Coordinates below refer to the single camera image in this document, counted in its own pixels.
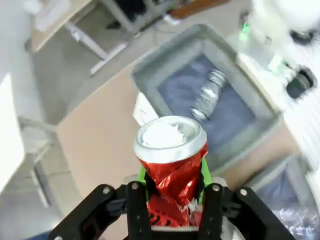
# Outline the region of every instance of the crushed soda can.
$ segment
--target crushed soda can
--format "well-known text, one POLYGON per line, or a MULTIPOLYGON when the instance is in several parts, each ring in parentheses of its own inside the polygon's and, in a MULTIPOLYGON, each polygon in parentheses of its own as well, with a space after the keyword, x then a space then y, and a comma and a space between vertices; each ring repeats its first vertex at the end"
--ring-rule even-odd
POLYGON ((162 215, 171 219, 174 227, 188 226, 189 211, 184 207, 196 194, 201 161, 208 152, 206 132, 193 119, 161 117, 137 131, 134 152, 161 198, 151 197, 149 212, 166 213, 162 215), (180 216, 173 216, 172 208, 178 208, 180 216))

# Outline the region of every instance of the black device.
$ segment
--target black device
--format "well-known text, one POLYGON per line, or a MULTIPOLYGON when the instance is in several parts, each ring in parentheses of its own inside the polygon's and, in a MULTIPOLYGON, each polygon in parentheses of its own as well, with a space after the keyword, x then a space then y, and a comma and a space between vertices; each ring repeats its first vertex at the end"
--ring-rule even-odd
POLYGON ((223 216, 246 240, 294 240, 280 220, 249 187, 232 192, 212 183, 204 189, 204 205, 198 231, 152 230, 146 186, 132 181, 114 189, 97 186, 51 231, 49 240, 97 240, 122 214, 127 214, 130 240, 221 240, 223 216))
POLYGON ((286 91, 293 99, 300 98, 307 90, 318 85, 317 78, 313 72, 301 66, 296 72, 296 76, 286 86, 286 91))
MULTIPOLYGON (((144 15, 147 11, 146 4, 143 0, 115 0, 115 3, 132 23, 137 20, 138 16, 144 15)), ((121 28, 121 24, 116 20, 106 28, 119 29, 121 28)))

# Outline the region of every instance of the cable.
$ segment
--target cable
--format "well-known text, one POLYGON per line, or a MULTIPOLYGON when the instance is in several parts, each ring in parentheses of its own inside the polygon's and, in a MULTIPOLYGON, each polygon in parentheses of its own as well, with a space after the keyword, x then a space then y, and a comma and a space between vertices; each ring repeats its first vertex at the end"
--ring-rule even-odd
POLYGON ((158 39, 157 39, 157 34, 158 33, 162 33, 162 34, 175 34, 176 33, 175 31, 170 31, 170 30, 166 30, 166 29, 164 29, 164 30, 163 29, 159 29, 158 23, 161 23, 161 21, 155 22, 152 25, 152 29, 153 29, 152 38, 153 38, 153 45, 155 47, 158 46, 158 39))

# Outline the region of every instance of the tabletop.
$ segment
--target tabletop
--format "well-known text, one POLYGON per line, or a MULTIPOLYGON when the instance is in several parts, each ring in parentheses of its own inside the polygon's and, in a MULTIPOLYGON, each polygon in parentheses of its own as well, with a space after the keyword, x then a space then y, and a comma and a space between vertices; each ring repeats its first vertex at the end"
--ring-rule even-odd
POLYGON ((25 159, 11 77, 0 81, 0 193, 25 159))
POLYGON ((53 35, 62 28, 75 14, 88 5, 92 0, 69 0, 69 9, 62 14, 54 24, 49 26, 45 31, 39 31, 36 29, 36 17, 32 17, 32 35, 31 45, 32 51, 39 51, 47 41, 49 41, 53 35))

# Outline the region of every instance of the silver can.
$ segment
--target silver can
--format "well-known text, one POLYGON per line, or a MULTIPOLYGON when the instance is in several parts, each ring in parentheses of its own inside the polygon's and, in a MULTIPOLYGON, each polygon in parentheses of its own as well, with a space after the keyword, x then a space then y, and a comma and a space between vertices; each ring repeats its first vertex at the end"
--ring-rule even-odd
POLYGON ((147 163, 173 163, 192 157, 206 144, 207 134, 200 124, 193 119, 183 116, 164 116, 140 127, 137 131, 134 152, 138 159, 147 163), (159 124, 177 127, 183 134, 183 143, 173 147, 154 148, 144 142, 144 134, 159 124))
POLYGON ((208 73, 208 81, 201 88, 200 94, 191 107, 192 115, 199 121, 208 120, 212 115, 220 97, 226 76, 219 70, 208 73))

